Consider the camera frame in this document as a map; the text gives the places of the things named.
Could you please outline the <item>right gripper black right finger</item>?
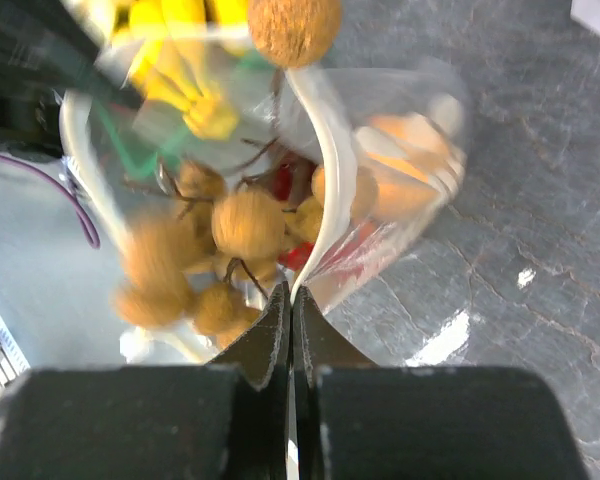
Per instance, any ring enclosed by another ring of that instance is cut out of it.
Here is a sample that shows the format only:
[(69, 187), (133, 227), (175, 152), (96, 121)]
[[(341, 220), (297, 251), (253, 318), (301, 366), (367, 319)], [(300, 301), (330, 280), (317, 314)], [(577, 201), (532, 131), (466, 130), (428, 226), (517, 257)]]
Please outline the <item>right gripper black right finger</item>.
[(537, 374), (381, 367), (300, 288), (292, 307), (303, 479), (583, 479), (563, 410)]

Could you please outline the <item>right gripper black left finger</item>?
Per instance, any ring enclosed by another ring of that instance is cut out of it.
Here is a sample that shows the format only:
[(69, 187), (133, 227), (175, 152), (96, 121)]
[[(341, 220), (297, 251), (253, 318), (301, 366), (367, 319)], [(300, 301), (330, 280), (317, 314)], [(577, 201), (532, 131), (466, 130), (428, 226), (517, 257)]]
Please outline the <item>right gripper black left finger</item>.
[(0, 399), (0, 479), (283, 479), (289, 288), (211, 362), (30, 370)]

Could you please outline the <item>brown longan bunch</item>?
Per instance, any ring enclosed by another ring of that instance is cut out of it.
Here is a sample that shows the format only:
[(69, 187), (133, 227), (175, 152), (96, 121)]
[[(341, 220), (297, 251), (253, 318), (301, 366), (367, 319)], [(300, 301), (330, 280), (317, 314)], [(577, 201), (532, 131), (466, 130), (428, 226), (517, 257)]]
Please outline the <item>brown longan bunch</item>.
[[(341, 18), (337, 1), (139, 1), (128, 27), (135, 34), (247, 26), (256, 50), (284, 70), (321, 59)], [(229, 187), (217, 171), (193, 160), (182, 163), (170, 185), (172, 209), (145, 212), (131, 225), (123, 250), (128, 281), (115, 291), (114, 309), (146, 330), (190, 318), (199, 333), (227, 346), (258, 316), (234, 281), (247, 279), (266, 291), (281, 255), (316, 244), (327, 199), (325, 170), (313, 170), (298, 202), (278, 200), (263, 175)]]

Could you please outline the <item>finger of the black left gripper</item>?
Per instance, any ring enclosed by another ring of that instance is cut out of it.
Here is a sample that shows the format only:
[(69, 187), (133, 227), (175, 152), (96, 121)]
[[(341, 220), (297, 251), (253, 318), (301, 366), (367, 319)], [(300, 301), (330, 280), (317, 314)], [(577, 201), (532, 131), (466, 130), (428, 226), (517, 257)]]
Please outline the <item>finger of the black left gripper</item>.
[(0, 1), (0, 77), (139, 109), (142, 95), (98, 68), (98, 54), (60, 1)]

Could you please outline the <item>orange peach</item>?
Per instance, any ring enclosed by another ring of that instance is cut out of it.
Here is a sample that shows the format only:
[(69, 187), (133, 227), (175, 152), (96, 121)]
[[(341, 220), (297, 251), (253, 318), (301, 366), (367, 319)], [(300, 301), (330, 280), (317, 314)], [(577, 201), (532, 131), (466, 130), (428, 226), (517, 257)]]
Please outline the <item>orange peach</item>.
[(401, 221), (453, 198), (464, 178), (466, 154), (421, 114), (376, 115), (355, 131), (378, 184), (373, 216)]

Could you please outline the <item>clear dotted zip top bag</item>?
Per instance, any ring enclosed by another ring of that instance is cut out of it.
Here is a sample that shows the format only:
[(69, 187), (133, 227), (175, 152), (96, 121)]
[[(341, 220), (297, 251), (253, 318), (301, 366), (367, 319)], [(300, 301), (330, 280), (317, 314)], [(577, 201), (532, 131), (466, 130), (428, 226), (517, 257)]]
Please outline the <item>clear dotted zip top bag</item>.
[(449, 64), (283, 70), (257, 52), (122, 51), (137, 109), (68, 92), (63, 147), (124, 276), (129, 363), (210, 361), (287, 283), (321, 311), (391, 264), (457, 193), (470, 97)]

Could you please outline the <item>red yellow mango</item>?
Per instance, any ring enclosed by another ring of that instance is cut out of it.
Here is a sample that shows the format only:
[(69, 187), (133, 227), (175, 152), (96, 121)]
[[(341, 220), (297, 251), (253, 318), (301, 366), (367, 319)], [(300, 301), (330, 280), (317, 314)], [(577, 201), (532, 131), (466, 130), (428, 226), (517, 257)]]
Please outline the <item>red yellow mango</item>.
[(338, 155), (318, 165), (288, 154), (274, 171), (272, 189), (291, 210), (285, 215), (291, 245), (279, 262), (303, 282), (362, 283), (377, 272), (380, 223), (372, 210), (378, 185), (357, 159)]

